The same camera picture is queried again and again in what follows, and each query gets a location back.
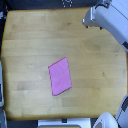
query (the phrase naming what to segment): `pink cloth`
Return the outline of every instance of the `pink cloth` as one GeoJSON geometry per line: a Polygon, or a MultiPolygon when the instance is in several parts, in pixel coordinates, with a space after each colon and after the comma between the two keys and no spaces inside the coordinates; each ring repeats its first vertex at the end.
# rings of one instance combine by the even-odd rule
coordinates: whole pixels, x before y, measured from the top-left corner
{"type": "Polygon", "coordinates": [[[52,64],[48,68],[51,79],[53,96],[56,96],[72,87],[66,57],[52,64]]]}

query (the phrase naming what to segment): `metal bracket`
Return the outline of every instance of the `metal bracket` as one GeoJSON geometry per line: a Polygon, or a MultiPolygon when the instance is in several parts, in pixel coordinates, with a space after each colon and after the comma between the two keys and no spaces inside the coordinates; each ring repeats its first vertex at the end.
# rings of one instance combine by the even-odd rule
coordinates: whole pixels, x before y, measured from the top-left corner
{"type": "Polygon", "coordinates": [[[95,9],[98,6],[104,6],[105,8],[109,8],[111,0],[98,0],[95,9]]]}

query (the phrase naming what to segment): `white cable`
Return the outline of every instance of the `white cable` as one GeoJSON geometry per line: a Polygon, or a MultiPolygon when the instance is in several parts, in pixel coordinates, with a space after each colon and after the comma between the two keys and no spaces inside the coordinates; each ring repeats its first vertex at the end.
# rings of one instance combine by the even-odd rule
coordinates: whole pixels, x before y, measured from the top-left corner
{"type": "Polygon", "coordinates": [[[72,1],[73,0],[62,0],[64,8],[66,8],[65,2],[70,3],[70,8],[72,7],[72,1]]]}

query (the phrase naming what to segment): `wooden table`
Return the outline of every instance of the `wooden table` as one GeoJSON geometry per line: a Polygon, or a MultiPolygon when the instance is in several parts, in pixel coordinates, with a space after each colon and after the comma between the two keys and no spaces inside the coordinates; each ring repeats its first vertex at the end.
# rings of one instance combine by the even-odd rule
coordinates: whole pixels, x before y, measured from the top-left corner
{"type": "Polygon", "coordinates": [[[88,9],[8,13],[1,55],[7,119],[116,115],[127,94],[126,52],[106,30],[82,25],[88,9]],[[48,66],[63,57],[72,88],[52,96],[48,66]]]}

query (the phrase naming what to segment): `wooden surface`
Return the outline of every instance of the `wooden surface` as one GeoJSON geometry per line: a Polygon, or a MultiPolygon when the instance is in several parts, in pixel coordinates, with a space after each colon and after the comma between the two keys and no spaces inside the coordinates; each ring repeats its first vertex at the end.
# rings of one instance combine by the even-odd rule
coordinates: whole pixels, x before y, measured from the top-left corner
{"type": "Polygon", "coordinates": [[[126,53],[106,30],[82,25],[88,9],[8,13],[1,57],[7,119],[117,113],[127,93],[126,53]],[[48,66],[63,57],[72,88],[52,96],[48,66]]]}

